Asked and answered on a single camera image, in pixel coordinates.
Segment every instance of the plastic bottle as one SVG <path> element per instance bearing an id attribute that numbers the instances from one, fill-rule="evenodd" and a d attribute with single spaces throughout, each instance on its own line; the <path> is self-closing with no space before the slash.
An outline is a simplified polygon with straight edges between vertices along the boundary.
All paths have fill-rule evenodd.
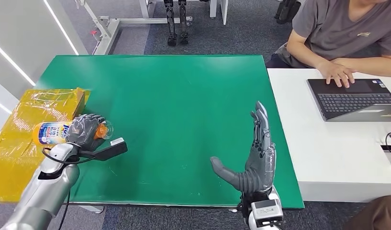
<path id="1" fill-rule="evenodd" d="M 42 122 L 34 126 L 32 140 L 36 145 L 56 145 L 66 142 L 66 134 L 71 121 Z M 109 139 L 113 134 L 113 126 L 109 121 L 102 122 L 95 133 L 94 139 Z"/>

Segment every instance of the robotic thumb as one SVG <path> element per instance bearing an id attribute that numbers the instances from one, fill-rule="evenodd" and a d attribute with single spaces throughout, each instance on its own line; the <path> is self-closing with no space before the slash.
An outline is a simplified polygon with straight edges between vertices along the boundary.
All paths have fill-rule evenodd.
<path id="1" fill-rule="evenodd" d="M 211 157 L 213 171 L 223 180 L 231 184 L 235 189 L 240 190 L 240 181 L 238 173 L 226 168 L 217 157 Z"/>

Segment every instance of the led light strip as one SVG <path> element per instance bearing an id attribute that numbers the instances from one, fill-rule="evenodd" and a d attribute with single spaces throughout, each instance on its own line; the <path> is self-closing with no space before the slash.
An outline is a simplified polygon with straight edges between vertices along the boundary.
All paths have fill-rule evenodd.
<path id="1" fill-rule="evenodd" d="M 9 109 L 7 109 L 5 106 L 3 106 L 3 104 L 1 104 L 1 103 L 0 103 L 0 108 L 5 110 L 5 112 L 7 112 L 9 114 L 12 114 L 12 112 Z"/>
<path id="2" fill-rule="evenodd" d="M 18 66 L 16 63 L 10 58 L 0 47 L 1 55 L 32 85 L 36 84 L 32 81 L 32 79 Z"/>
<path id="3" fill-rule="evenodd" d="M 64 37 L 66 37 L 68 43 L 70 44 L 71 48 L 73 49 L 74 53 L 76 55 L 79 55 L 77 49 L 75 48 L 75 46 L 73 45 L 73 43 L 71 42 L 71 39 L 68 37 L 66 31 L 64 30 L 63 26 L 61 25 L 60 21 L 58 20 L 58 18 L 56 17 L 54 11 L 52 10 L 52 8 L 50 7 L 49 3 L 47 2 L 47 0 L 43 0 L 43 2 L 45 3 L 46 7 L 49 9 L 50 13 L 52 14 L 53 18 L 55 19 L 58 27 L 60 27 L 60 30 L 61 32 L 63 32 L 63 35 Z"/>

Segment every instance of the bottle label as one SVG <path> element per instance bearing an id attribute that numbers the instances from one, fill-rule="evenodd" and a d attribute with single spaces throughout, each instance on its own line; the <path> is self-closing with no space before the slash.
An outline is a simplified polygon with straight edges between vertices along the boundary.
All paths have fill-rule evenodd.
<path id="1" fill-rule="evenodd" d="M 39 129 L 39 142 L 44 145 L 65 143 L 68 128 L 69 124 L 43 123 Z"/>

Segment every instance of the green table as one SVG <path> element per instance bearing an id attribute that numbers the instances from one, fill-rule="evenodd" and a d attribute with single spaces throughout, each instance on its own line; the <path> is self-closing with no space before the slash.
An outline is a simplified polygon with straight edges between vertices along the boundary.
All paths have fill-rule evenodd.
<path id="1" fill-rule="evenodd" d="M 86 113 L 105 116 L 129 151 L 80 166 L 70 201 L 234 207 L 240 193 L 209 158 L 242 171 L 260 100 L 277 147 L 275 186 L 304 207 L 262 56 L 57 56 L 36 88 L 92 90 Z"/>

